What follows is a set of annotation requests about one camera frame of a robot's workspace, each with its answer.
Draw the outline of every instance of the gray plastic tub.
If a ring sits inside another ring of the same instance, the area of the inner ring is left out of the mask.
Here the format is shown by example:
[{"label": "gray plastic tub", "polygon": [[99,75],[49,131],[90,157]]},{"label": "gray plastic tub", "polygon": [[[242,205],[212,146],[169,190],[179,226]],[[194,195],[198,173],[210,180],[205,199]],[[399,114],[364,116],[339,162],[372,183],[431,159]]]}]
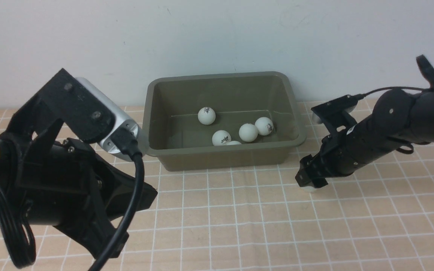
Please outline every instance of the gray plastic tub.
[{"label": "gray plastic tub", "polygon": [[[198,121],[203,107],[216,112],[211,125]],[[274,122],[274,131],[253,143],[241,141],[241,125],[263,116]],[[167,171],[279,164],[306,139],[289,79],[279,72],[157,79],[148,86],[142,128],[150,141],[147,154]],[[242,145],[213,146],[217,130]]]}]

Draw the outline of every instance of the beige tabletop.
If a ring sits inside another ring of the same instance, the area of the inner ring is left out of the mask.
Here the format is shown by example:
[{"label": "beige tabletop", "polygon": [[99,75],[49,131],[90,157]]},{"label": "beige tabletop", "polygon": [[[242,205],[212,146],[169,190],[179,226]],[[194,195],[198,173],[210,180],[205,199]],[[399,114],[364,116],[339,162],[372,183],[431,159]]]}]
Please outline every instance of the beige tabletop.
[{"label": "beige tabletop", "polygon": [[[359,121],[376,100],[362,101]],[[389,154],[313,194],[294,180],[299,160],[319,151],[328,133],[311,125],[308,139],[280,165],[167,172],[146,157],[146,182],[159,196],[136,213],[124,251],[107,271],[434,270],[434,144]],[[142,107],[125,110],[138,122]],[[14,110],[0,110],[0,133]],[[60,139],[72,137],[66,127]],[[96,148],[120,170],[134,166]],[[53,227],[33,226],[37,261],[25,270],[87,270],[93,258]],[[0,233],[0,271],[16,270]]]}]

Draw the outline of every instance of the white ping pong ball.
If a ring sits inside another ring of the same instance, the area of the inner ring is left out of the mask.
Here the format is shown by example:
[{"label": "white ping pong ball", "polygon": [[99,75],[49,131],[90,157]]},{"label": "white ping pong ball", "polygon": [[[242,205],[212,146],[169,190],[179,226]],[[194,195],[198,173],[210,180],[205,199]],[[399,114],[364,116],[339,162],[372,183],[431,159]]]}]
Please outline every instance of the white ping pong ball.
[{"label": "white ping pong ball", "polygon": [[239,129],[239,137],[244,142],[252,142],[255,141],[257,138],[258,130],[255,125],[252,125],[250,123],[246,123],[245,125],[242,125]]},{"label": "white ping pong ball", "polygon": [[258,118],[255,121],[255,126],[257,127],[257,130],[261,136],[267,136],[274,129],[274,124],[272,123],[272,120],[267,117]]},{"label": "white ping pong ball", "polygon": [[203,125],[211,125],[215,121],[215,111],[210,107],[204,107],[199,111],[197,117]]},{"label": "white ping pong ball", "polygon": [[236,140],[233,140],[233,141],[227,143],[227,145],[240,145],[240,144],[242,144],[242,143],[240,143],[239,141],[236,141]]},{"label": "white ping pong ball", "polygon": [[214,146],[223,146],[232,141],[231,135],[224,130],[218,130],[214,132],[212,136],[212,144]]}]

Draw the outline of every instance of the robotic arm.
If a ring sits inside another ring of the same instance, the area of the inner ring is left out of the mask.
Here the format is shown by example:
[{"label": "robotic arm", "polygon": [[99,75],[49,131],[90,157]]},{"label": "robotic arm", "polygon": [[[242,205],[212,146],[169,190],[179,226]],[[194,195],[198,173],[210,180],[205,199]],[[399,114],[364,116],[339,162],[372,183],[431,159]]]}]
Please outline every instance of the robotic arm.
[{"label": "robotic arm", "polygon": [[[63,125],[79,139],[55,141]],[[90,146],[136,165],[129,176]],[[136,211],[157,191],[144,183],[148,139],[137,123],[86,79],[60,70],[0,135],[0,228],[13,264],[34,263],[30,224],[51,225],[85,247],[100,270],[119,257]],[[117,228],[111,220],[123,216]]]},{"label": "robotic arm", "polygon": [[[330,135],[322,139],[318,154],[301,159],[296,175],[300,187],[324,187],[328,177],[345,177],[392,151],[411,154],[413,144],[434,142],[434,68],[424,55],[416,60],[428,89],[382,88],[311,108],[313,121],[323,123]],[[421,92],[409,94],[404,89]],[[384,90],[372,114],[356,123],[349,112],[358,101]]]}]

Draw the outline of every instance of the black cable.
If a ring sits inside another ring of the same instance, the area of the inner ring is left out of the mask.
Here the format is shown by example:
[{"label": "black cable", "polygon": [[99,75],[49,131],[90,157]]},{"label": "black cable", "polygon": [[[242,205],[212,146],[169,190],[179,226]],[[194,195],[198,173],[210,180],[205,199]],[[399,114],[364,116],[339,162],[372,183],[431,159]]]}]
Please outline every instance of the black cable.
[{"label": "black cable", "polygon": [[131,220],[140,205],[143,194],[143,183],[145,180],[145,168],[143,165],[142,153],[138,149],[138,142],[135,137],[130,134],[128,130],[123,128],[114,132],[111,137],[113,143],[123,154],[131,157],[135,164],[135,184],[133,194],[131,195],[130,203],[128,204],[127,211],[125,212],[122,221],[120,221],[115,234],[110,239],[108,245],[98,256],[98,259],[91,265],[89,271],[100,271],[106,264],[110,256],[120,245],[122,236],[130,226]]},{"label": "black cable", "polygon": [[26,202],[15,218],[0,187],[0,228],[11,260],[19,269],[34,264],[36,260],[36,243],[26,219],[30,208],[31,202]]},{"label": "black cable", "polygon": [[400,89],[406,89],[406,90],[417,90],[417,91],[430,91],[429,88],[419,88],[419,87],[382,87],[382,88],[378,88],[378,89],[375,89],[375,90],[372,90],[368,93],[363,94],[363,98],[370,95],[370,94],[373,94],[373,93],[376,93],[379,91],[384,91],[384,90],[391,90],[393,88],[400,88]]}]

